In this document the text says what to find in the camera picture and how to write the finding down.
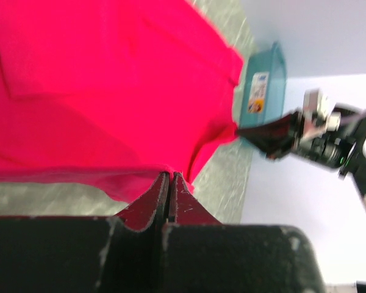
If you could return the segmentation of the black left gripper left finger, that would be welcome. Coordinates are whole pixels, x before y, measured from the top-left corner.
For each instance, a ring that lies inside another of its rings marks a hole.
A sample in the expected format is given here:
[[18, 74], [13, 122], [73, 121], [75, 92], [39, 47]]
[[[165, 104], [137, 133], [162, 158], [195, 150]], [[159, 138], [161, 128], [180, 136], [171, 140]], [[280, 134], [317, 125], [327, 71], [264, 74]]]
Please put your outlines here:
[[156, 292], [169, 185], [113, 216], [0, 216], [0, 292]]

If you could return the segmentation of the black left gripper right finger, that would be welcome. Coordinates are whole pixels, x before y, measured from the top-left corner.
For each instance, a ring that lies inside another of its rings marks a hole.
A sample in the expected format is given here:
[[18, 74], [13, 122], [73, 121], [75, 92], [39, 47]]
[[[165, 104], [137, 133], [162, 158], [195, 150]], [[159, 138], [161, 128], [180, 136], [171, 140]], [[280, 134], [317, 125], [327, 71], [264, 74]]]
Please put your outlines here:
[[162, 292], [324, 292], [306, 235], [288, 225], [224, 225], [171, 184], [162, 233]]

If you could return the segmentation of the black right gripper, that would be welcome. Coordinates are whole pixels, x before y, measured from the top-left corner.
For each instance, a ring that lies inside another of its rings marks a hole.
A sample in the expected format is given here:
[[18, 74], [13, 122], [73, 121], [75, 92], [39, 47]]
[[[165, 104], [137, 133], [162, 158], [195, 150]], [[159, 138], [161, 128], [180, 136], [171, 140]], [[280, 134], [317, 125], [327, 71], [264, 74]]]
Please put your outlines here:
[[332, 112], [341, 114], [336, 131], [303, 138], [301, 110], [279, 120], [252, 128], [238, 128], [236, 135], [247, 140], [267, 159], [276, 160], [292, 153], [323, 167], [340, 171], [358, 171], [364, 168], [366, 157], [366, 115], [336, 106]]

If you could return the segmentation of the teal plastic basket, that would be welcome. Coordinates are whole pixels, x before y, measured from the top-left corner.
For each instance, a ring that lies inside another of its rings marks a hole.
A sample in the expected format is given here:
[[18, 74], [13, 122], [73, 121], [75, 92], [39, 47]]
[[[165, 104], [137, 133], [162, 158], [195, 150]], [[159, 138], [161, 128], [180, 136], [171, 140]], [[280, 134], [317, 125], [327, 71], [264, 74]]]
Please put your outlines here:
[[279, 120], [284, 110], [287, 68], [282, 48], [270, 49], [248, 60], [239, 126], [250, 128]]

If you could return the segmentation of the red t shirt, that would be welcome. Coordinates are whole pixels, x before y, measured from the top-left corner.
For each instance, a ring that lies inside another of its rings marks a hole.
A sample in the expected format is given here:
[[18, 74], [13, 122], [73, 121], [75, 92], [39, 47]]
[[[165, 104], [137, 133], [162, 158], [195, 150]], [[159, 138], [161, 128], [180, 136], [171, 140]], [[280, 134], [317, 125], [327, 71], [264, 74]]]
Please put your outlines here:
[[0, 1], [0, 182], [191, 184], [235, 139], [242, 68], [186, 1]]

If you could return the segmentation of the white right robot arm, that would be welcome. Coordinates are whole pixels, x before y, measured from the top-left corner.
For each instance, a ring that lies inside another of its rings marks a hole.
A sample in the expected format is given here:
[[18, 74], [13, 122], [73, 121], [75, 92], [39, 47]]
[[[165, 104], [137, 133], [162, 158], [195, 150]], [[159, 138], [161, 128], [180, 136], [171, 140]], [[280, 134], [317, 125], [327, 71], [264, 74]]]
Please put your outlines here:
[[273, 122], [235, 132], [269, 160], [293, 154], [324, 168], [351, 175], [366, 210], [366, 111], [341, 106], [296, 110]]

